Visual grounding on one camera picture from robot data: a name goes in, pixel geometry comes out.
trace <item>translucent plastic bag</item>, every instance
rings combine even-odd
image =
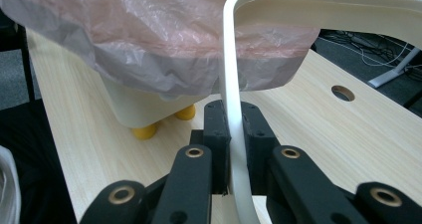
[[[207,96],[218,84],[225,1],[0,0],[0,6],[118,84],[165,95]],[[271,24],[239,27],[242,90],[288,82],[317,33]]]
[[[12,152],[0,145],[0,222],[18,224],[21,216],[21,189]]]

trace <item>wooden table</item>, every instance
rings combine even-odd
[[[203,128],[198,103],[191,121],[170,116],[156,136],[137,140],[115,119],[100,75],[77,56],[29,32],[29,48],[57,151],[78,220],[107,185],[135,180],[149,185],[168,173],[191,129]],[[350,89],[338,99],[333,86]],[[422,204],[422,119],[310,51],[282,88],[242,93],[263,112],[280,143],[306,151],[331,181],[355,191],[360,182],[392,185]],[[213,223],[221,223],[219,196]],[[263,223],[265,199],[256,198]]]

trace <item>yellow foot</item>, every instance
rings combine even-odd
[[[177,118],[182,120],[190,120],[195,117],[195,105],[192,105],[190,107],[187,107],[180,112],[176,112],[174,115],[176,115]]]
[[[132,129],[133,135],[137,139],[140,139],[140,140],[150,139],[155,135],[156,132],[157,132],[157,125],[155,123],[145,126],[145,127]]]

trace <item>black clamp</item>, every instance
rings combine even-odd
[[[422,207],[399,190],[363,183],[351,194],[332,184],[301,149],[280,145],[260,110],[242,103],[253,195],[267,196],[273,223],[422,223]],[[205,106],[204,129],[176,155],[168,175],[148,187],[105,188],[81,223],[210,223],[211,195],[227,193],[230,133],[223,103]]]

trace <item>white bent rod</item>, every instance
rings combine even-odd
[[[227,0],[220,88],[230,134],[230,223],[259,223],[251,196],[239,97],[235,25],[285,24],[384,34],[422,48],[422,0]]]

